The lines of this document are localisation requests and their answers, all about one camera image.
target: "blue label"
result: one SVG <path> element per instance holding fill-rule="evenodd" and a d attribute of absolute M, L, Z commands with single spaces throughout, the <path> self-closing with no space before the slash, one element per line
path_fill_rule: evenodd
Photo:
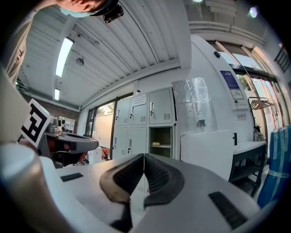
<path fill-rule="evenodd" d="M 220 71 L 220 72 L 224 77 L 229 89 L 240 89 L 236 82 L 236 79 L 234 78 L 230 71 Z"/>

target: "face mask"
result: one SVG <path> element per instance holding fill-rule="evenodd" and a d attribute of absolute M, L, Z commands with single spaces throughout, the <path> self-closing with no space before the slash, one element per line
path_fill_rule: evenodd
<path fill-rule="evenodd" d="M 63 8 L 60 8 L 60 10 L 64 15 L 71 15 L 75 18 L 84 18 L 96 13 L 96 12 L 74 12 L 74 11 L 63 9 Z"/>

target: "ceiling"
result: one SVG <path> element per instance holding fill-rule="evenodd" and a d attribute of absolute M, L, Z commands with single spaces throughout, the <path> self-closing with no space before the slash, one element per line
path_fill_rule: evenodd
<path fill-rule="evenodd" d="M 170 62 L 181 66 L 181 50 L 164 0 L 121 0 L 124 16 L 109 23 L 102 16 L 73 18 L 57 6 L 38 12 L 27 37 L 26 55 L 19 72 L 26 93 L 50 101 L 60 89 L 59 103 L 78 108 L 98 93 L 135 74 L 146 75 Z M 63 39 L 75 42 L 62 77 L 55 75 Z M 76 63 L 84 59 L 84 65 Z"/>
<path fill-rule="evenodd" d="M 246 0 L 184 0 L 184 4 L 192 34 L 247 47 L 265 44 L 268 23 L 260 14 L 249 15 Z"/>

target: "tree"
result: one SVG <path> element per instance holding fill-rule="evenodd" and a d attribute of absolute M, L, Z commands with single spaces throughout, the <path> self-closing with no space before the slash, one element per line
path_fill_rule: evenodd
<path fill-rule="evenodd" d="M 111 114 L 114 112 L 114 102 L 107 105 L 107 107 L 110 109 L 110 111 L 108 111 L 107 114 Z"/>
<path fill-rule="evenodd" d="M 247 83 L 246 77 L 244 75 L 238 75 L 238 78 L 243 85 L 245 91 L 251 91 L 249 84 Z"/>
<path fill-rule="evenodd" d="M 97 115 L 104 115 L 105 111 L 103 108 L 97 108 Z"/>

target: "white wall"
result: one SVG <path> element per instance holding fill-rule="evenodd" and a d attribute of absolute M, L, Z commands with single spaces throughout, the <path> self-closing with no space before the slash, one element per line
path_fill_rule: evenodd
<path fill-rule="evenodd" d="M 192 40 L 192 68 L 174 69 L 151 75 L 137 82 L 137 89 L 143 92 L 171 86 L 171 82 L 183 80 L 188 77 L 203 77 L 207 84 L 213 106 L 216 113 L 218 130 L 229 129 L 231 132 L 237 132 L 238 141 L 252 141 L 252 117 L 249 110 L 233 111 L 229 93 L 222 82 L 222 71 L 231 71 L 236 78 L 235 73 L 228 63 L 221 57 L 216 58 L 213 54 L 215 49 L 204 39 L 197 35 L 191 35 Z M 245 113 L 247 120 L 238 121 L 237 113 Z"/>
<path fill-rule="evenodd" d="M 102 105 L 102 104 L 104 104 L 104 103 L 106 103 L 108 101 L 111 101 L 111 100 L 115 99 L 116 97 L 123 96 L 123 95 L 126 95 L 128 93 L 133 92 L 134 83 L 135 82 L 132 82 L 132 83 L 124 85 L 124 86 L 122 86 L 120 88 L 117 88 L 116 90 L 104 95 L 100 99 L 98 99 L 98 100 L 94 101 L 93 103 L 89 104 L 88 106 L 86 106 L 80 112 L 77 134 L 83 135 L 85 133 L 88 112 L 89 112 L 90 109 L 92 109 L 92 108 L 94 108 L 96 106 Z"/>

